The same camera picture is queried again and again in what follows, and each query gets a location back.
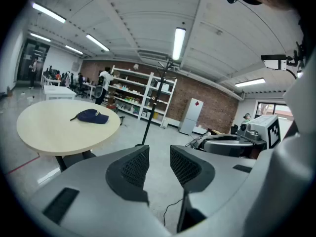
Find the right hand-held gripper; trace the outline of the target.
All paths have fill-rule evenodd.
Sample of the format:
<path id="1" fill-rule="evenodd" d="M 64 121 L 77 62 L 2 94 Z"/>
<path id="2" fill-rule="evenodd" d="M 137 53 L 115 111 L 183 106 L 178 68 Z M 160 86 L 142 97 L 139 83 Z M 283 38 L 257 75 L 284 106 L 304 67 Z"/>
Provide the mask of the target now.
<path id="1" fill-rule="evenodd" d="M 277 115 L 262 115 L 243 122 L 236 135 L 212 135 L 203 141 L 203 149 L 212 154 L 240 157 L 251 149 L 249 155 L 259 155 L 273 149 L 281 142 Z"/>

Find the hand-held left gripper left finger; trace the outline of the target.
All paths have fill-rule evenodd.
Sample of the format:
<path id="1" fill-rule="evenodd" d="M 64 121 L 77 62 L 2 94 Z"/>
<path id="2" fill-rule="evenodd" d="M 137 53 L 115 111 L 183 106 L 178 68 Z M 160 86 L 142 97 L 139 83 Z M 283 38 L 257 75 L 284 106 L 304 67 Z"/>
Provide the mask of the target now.
<path id="1" fill-rule="evenodd" d="M 88 158 L 31 197 L 35 220 L 54 237 L 168 237 L 144 190 L 149 146 Z"/>

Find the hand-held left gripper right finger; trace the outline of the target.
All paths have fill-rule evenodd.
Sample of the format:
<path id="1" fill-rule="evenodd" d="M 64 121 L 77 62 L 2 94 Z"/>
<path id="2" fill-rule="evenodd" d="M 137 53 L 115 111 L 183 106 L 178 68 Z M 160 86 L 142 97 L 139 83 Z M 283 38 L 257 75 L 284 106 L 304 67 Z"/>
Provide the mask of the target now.
<path id="1" fill-rule="evenodd" d="M 170 167 L 183 188 L 177 232 L 215 213 L 240 188 L 255 160 L 170 146 Z"/>

